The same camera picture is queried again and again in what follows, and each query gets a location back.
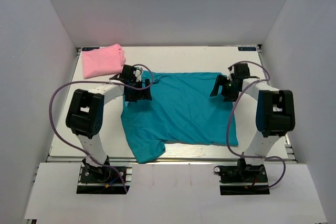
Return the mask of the teal t shirt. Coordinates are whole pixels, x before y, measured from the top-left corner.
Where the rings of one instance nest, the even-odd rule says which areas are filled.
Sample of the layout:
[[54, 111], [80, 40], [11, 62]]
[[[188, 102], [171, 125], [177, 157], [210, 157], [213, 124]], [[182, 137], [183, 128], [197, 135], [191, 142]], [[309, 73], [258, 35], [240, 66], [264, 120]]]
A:
[[124, 102], [121, 122], [138, 163], [160, 157], [166, 143], [238, 146], [232, 103], [210, 97], [217, 72], [154, 73], [152, 100]]

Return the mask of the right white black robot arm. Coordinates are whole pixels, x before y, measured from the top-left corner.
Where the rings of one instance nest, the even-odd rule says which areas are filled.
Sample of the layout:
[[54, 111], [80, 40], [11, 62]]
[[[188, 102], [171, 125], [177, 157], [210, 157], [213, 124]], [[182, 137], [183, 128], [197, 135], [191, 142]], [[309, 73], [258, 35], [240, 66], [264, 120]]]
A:
[[[228, 67], [229, 75], [219, 74], [216, 77], [211, 97], [221, 94], [225, 102], [233, 102], [227, 130], [226, 145], [229, 151], [245, 163], [238, 166], [238, 177], [247, 182], [256, 175], [254, 166], [260, 166], [268, 157], [273, 145], [288, 132], [295, 128], [295, 108], [293, 92], [280, 90], [267, 84], [270, 74], [267, 70], [252, 61], [239, 61]], [[257, 132], [249, 147], [238, 154], [229, 143], [229, 132], [235, 109], [243, 94], [247, 94], [257, 101], [255, 123]]]

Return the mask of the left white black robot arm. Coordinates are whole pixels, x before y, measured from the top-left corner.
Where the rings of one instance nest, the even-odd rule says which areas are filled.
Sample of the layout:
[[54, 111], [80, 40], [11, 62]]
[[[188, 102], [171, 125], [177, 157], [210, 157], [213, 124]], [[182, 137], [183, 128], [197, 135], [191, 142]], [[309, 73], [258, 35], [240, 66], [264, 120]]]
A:
[[86, 155], [85, 164], [93, 166], [93, 176], [101, 182], [110, 178], [111, 168], [107, 166], [108, 156], [105, 153], [100, 130], [103, 124], [104, 106], [112, 100], [122, 97], [124, 102], [152, 100], [150, 87], [154, 82], [153, 73], [149, 79], [142, 79], [145, 65], [125, 65], [121, 73], [109, 78], [107, 82], [99, 82], [99, 86], [74, 91], [66, 116], [66, 127], [79, 139]]

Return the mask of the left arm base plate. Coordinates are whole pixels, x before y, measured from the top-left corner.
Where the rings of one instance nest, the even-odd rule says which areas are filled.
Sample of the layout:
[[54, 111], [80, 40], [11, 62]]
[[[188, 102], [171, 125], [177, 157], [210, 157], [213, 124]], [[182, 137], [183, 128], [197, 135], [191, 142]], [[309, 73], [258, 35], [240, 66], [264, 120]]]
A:
[[79, 195], [126, 195], [131, 184], [131, 167], [116, 166], [114, 169], [95, 167], [82, 160], [77, 191]]

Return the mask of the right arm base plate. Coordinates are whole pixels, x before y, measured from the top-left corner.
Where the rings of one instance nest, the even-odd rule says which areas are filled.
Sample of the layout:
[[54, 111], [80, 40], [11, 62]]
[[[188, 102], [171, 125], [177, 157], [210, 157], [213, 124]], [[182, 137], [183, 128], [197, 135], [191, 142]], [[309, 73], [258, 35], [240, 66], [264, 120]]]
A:
[[264, 165], [214, 167], [219, 176], [221, 196], [269, 195], [268, 177]]

